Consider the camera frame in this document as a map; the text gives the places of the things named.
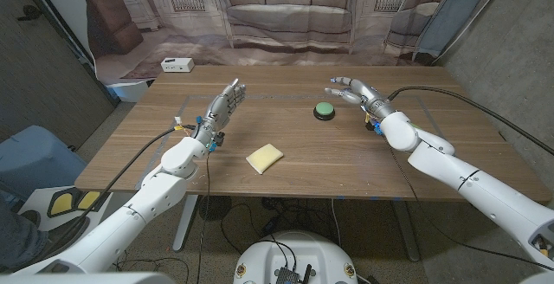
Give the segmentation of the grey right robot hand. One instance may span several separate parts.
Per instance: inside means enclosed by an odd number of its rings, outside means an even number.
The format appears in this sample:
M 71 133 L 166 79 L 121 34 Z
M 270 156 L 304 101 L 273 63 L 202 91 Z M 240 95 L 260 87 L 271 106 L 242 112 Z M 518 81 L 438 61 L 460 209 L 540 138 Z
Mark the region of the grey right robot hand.
M 358 79 L 345 76 L 331 78 L 331 83 L 344 86 L 343 89 L 325 88 L 325 93 L 342 98 L 348 103 L 360 107 L 370 116 L 384 119 L 396 112 L 396 109 L 375 88 Z

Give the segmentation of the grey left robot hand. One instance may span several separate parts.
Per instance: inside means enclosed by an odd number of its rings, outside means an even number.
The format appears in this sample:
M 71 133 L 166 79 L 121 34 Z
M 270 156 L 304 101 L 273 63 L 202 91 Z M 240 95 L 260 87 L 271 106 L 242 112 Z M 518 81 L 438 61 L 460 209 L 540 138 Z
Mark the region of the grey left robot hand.
M 236 108 L 245 99 L 246 86 L 238 79 L 230 82 L 206 109 L 191 137 L 207 145 L 229 123 Z

